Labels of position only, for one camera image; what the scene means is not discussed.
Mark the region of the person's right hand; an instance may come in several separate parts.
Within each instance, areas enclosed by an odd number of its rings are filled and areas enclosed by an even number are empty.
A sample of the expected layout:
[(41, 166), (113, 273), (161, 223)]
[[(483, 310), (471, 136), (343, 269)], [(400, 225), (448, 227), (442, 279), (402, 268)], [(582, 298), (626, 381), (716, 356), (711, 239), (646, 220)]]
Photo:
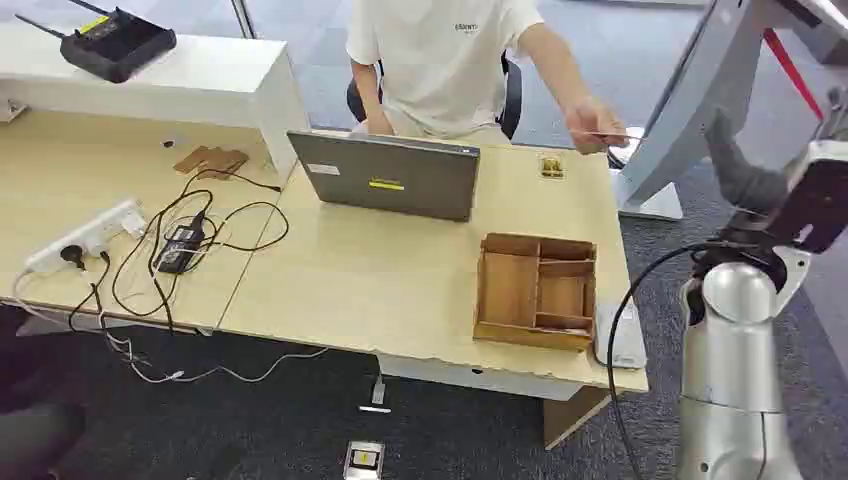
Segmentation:
[(362, 122), (369, 135), (393, 136), (395, 131), (384, 110), (369, 114)]

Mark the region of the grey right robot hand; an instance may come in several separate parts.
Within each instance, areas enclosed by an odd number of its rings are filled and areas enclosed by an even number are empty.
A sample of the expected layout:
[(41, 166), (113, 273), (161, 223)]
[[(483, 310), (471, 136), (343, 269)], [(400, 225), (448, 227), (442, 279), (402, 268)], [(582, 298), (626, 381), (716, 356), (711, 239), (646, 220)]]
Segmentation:
[(723, 109), (715, 111), (703, 137), (722, 197), (734, 207), (761, 216), (780, 207), (789, 195), (785, 176), (751, 164), (738, 146)]

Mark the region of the person's left hand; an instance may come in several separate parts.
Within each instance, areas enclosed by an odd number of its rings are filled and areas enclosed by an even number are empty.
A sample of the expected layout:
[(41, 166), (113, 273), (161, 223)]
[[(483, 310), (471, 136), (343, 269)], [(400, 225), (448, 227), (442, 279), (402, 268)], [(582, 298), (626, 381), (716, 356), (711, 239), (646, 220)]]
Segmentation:
[(629, 137), (613, 112), (593, 97), (566, 108), (565, 124), (578, 152), (599, 153), (609, 147), (626, 147)]

